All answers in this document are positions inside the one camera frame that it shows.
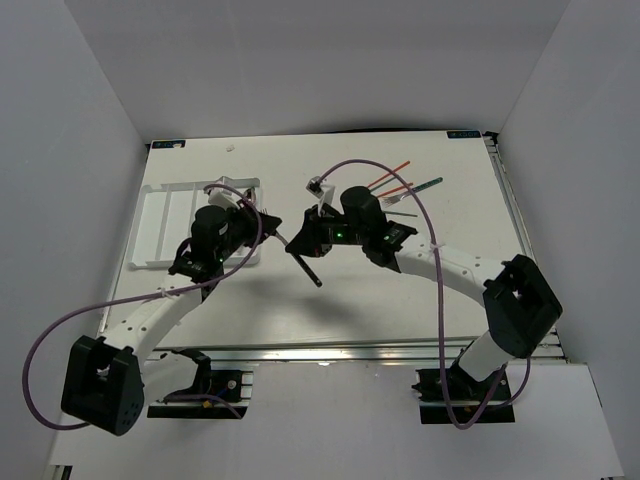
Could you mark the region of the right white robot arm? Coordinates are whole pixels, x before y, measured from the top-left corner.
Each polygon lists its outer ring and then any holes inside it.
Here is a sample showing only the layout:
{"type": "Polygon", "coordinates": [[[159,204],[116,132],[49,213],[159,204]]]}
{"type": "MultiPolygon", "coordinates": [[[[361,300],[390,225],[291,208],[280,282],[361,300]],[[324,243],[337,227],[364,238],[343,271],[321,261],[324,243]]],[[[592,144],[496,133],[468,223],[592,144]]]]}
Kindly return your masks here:
{"type": "Polygon", "coordinates": [[[558,298],[527,256],[500,262],[438,246],[415,228],[389,220],[364,186],[344,191],[340,210],[331,205],[333,186],[313,178],[307,189],[318,202],[305,211],[287,252],[321,258],[335,245],[359,246],[379,267],[441,280],[484,308],[487,331],[445,372],[447,387],[457,399],[487,392],[496,372],[513,359],[528,358],[562,315],[558,298]]]}

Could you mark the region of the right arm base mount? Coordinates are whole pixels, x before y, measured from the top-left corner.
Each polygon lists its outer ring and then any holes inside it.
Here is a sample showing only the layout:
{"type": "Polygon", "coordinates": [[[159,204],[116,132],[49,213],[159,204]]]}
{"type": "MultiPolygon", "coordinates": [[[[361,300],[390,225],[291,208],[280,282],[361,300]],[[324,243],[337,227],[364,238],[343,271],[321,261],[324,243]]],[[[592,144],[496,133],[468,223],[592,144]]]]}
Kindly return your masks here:
{"type": "MultiPolygon", "coordinates": [[[[516,421],[513,407],[511,405],[502,406],[502,403],[512,397],[509,382],[504,373],[499,374],[496,371],[483,382],[471,387],[457,385],[451,379],[447,379],[452,411],[458,422],[468,423],[472,419],[496,378],[499,378],[499,384],[476,423],[509,424],[516,421]]],[[[417,370],[416,383],[412,385],[412,389],[418,396],[422,425],[451,424],[446,410],[438,368],[417,370]]]]}

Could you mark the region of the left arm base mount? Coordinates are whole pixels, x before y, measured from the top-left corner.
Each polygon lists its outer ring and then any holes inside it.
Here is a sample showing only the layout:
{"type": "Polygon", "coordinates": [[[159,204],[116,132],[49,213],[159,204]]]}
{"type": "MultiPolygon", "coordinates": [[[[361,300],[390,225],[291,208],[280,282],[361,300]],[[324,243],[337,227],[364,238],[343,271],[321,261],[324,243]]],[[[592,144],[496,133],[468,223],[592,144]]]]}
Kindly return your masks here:
{"type": "Polygon", "coordinates": [[[191,348],[163,352],[145,363],[150,419],[240,420],[252,396],[253,372],[217,367],[191,348]]]}

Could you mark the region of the green handled fork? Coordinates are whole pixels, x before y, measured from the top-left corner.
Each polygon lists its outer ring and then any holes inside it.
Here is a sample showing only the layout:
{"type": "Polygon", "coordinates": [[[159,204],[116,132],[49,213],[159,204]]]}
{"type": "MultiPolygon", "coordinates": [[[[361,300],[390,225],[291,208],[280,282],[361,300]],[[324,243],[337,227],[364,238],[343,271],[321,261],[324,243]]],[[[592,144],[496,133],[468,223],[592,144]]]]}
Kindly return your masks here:
{"type": "Polygon", "coordinates": [[[399,193],[393,196],[389,196],[389,197],[384,197],[382,200],[382,205],[383,206],[392,206],[395,205],[399,202],[401,202],[402,200],[411,197],[413,194],[418,194],[424,190],[427,190],[431,187],[434,187],[436,185],[439,185],[443,182],[443,178],[442,177],[438,177],[435,178],[433,180],[430,180],[428,182],[425,182],[423,184],[420,184],[416,187],[413,187],[410,191],[404,192],[404,193],[399,193]]]}

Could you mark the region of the black handled fork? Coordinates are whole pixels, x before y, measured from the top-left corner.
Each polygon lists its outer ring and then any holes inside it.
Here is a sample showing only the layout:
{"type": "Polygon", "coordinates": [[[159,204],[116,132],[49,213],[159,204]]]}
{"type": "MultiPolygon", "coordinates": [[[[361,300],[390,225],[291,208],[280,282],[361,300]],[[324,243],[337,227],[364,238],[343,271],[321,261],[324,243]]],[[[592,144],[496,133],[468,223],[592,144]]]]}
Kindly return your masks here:
{"type": "MultiPolygon", "coordinates": [[[[275,231],[273,236],[277,238],[284,247],[287,247],[288,241],[278,231],[275,231]]],[[[301,267],[304,273],[309,277],[309,279],[317,288],[321,288],[323,286],[321,279],[300,255],[290,253],[290,256],[296,261],[296,263],[301,267]]]]}

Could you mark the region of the long orange chopstick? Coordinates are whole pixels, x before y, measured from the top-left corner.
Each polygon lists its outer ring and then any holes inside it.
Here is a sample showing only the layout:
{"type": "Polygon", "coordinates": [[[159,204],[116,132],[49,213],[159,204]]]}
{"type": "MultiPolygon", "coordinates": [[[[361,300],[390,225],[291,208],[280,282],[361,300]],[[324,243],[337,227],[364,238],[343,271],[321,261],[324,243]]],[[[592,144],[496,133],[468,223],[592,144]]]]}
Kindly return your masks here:
{"type": "Polygon", "coordinates": [[[397,167],[395,167],[392,172],[387,172],[385,173],[383,176],[379,177],[378,179],[376,179],[374,182],[371,182],[368,185],[368,188],[371,189],[371,187],[383,182],[384,180],[386,180],[387,178],[389,178],[390,176],[393,176],[394,173],[397,173],[398,171],[402,170],[403,168],[407,167],[408,165],[410,165],[411,162],[410,161],[405,161],[403,163],[401,163],[400,165],[398,165],[397,167]]]}

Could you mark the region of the short orange chopstick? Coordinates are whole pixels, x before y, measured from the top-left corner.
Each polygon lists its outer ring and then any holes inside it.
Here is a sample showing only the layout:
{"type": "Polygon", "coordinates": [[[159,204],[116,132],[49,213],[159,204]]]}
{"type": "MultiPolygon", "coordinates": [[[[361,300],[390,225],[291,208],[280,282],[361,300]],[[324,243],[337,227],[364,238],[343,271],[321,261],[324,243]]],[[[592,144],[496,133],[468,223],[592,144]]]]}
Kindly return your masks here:
{"type": "Polygon", "coordinates": [[[413,182],[408,183],[407,185],[400,185],[394,189],[382,192],[380,194],[377,195],[377,198],[384,198],[384,197],[388,197],[388,196],[392,196],[396,193],[403,193],[409,189],[411,189],[411,187],[413,186],[413,182]]]}

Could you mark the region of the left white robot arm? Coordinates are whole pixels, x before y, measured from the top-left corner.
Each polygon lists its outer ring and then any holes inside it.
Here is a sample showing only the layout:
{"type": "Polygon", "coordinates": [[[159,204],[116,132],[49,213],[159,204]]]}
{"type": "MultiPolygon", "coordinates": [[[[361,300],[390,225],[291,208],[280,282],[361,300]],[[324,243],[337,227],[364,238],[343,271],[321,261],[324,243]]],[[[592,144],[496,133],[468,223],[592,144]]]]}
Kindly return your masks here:
{"type": "Polygon", "coordinates": [[[180,390],[199,399],[211,387],[209,361],[195,350],[150,355],[180,321],[200,307],[225,275],[224,263],[242,247],[252,249],[281,225],[277,216],[226,196],[198,209],[190,235],[178,247],[168,274],[126,319],[97,338],[72,346],[61,408],[92,426],[121,436],[144,408],[180,390]]]}

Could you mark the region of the right blue corner label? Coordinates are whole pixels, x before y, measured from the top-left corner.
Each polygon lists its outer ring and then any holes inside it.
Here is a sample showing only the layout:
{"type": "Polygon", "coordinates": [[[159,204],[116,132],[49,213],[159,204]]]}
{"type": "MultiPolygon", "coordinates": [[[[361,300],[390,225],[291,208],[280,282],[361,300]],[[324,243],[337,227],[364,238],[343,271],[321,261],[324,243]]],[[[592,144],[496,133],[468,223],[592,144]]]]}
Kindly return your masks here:
{"type": "Polygon", "coordinates": [[[477,139],[482,137],[478,130],[448,130],[446,135],[449,139],[477,139]]]}

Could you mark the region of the white utensil tray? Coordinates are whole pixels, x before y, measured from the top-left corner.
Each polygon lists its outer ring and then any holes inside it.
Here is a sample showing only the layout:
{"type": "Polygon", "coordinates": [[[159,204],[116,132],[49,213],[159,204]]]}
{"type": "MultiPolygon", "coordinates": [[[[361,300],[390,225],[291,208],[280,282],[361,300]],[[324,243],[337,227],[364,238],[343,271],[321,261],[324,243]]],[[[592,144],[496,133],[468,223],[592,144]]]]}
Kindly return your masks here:
{"type": "Polygon", "coordinates": [[[127,246],[130,269],[167,270],[172,265],[178,247],[190,236],[196,211],[211,204],[209,185],[212,183],[226,185],[242,195],[247,189],[255,188],[257,202],[254,205],[262,210],[263,189],[256,177],[223,176],[204,182],[144,185],[127,246]]]}

